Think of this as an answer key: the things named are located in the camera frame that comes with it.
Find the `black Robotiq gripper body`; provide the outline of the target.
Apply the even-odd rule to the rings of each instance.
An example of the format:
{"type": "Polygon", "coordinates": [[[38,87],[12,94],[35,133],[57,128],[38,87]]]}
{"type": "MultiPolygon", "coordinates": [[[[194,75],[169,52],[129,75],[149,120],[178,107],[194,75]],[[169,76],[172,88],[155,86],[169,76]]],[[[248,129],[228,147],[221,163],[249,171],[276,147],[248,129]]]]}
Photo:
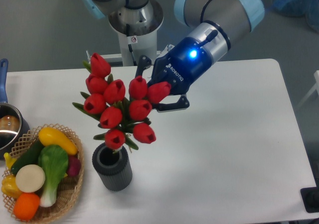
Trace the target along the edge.
{"type": "Polygon", "coordinates": [[[184,95],[204,72],[212,65],[212,58],[203,46],[215,37],[209,36],[202,42],[193,37],[184,38],[167,54],[155,60],[148,86],[168,82],[171,95],[184,95]]]}

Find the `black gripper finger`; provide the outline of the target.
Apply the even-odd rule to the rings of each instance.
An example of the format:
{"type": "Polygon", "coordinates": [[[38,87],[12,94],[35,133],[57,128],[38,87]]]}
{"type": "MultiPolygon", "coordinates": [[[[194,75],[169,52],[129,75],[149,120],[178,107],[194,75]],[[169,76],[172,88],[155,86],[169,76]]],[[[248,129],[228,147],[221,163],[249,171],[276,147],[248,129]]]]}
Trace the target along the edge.
{"type": "Polygon", "coordinates": [[[187,95],[181,95],[177,102],[175,103],[169,103],[169,104],[152,104],[153,110],[156,110],[157,112],[173,112],[173,111],[181,111],[189,108],[190,103],[187,98],[187,95]]]}
{"type": "Polygon", "coordinates": [[[135,73],[135,78],[138,76],[142,76],[144,70],[150,68],[152,66],[152,60],[146,56],[146,55],[142,55],[140,56],[138,63],[137,63],[137,70],[135,73]]]}

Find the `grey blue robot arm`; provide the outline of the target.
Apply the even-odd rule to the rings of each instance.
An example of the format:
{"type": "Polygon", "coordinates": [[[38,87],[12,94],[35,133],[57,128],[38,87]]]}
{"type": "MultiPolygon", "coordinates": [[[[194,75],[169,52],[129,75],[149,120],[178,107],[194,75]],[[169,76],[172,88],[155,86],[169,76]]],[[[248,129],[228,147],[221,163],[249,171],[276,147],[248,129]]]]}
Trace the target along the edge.
{"type": "Polygon", "coordinates": [[[168,82],[172,104],[155,104],[159,112],[189,107],[189,87],[233,45],[262,21],[261,0],[175,0],[175,18],[192,29],[176,45],[158,53],[157,31],[163,10],[156,0],[82,0],[97,19],[107,18],[117,32],[124,66],[136,66],[137,75],[152,67],[149,85],[168,82]]]}

